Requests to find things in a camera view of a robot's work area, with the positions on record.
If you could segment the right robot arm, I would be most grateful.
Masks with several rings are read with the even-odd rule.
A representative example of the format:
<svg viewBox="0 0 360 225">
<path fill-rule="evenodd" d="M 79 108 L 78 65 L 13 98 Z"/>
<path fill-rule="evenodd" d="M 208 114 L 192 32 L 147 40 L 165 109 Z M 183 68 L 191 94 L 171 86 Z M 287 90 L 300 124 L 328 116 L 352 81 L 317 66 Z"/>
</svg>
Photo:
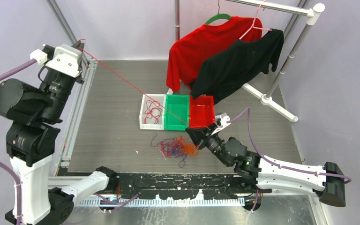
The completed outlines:
<svg viewBox="0 0 360 225">
<path fill-rule="evenodd" d="M 288 190 L 318 197 L 334 207 L 345 207 L 345 185 L 348 180 L 336 163 L 301 165 L 281 161 L 248 150 L 239 140 L 227 141 L 214 133 L 215 124 L 205 128 L 186 128 L 192 143 L 207 148 L 224 166 L 242 177 L 242 188 L 249 193 L 258 190 Z"/>
</svg>

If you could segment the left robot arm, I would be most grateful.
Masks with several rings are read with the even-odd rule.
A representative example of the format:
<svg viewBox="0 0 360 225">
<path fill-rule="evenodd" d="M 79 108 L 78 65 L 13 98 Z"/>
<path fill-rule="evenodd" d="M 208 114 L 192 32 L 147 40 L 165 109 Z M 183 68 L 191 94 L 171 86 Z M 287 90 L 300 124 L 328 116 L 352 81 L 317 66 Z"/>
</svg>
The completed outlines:
<svg viewBox="0 0 360 225">
<path fill-rule="evenodd" d="M 41 64 L 46 76 L 39 87 L 9 78 L 0 83 L 0 116 L 12 121 L 7 154 L 15 175 L 15 205 L 5 218 L 14 225 L 59 225 L 75 205 L 99 191 L 116 191 L 117 173 L 97 168 L 65 187 L 48 187 L 50 162 L 60 132 L 61 114 L 75 83 L 83 83 L 84 43 L 45 45 L 30 55 L 28 66 Z"/>
</svg>

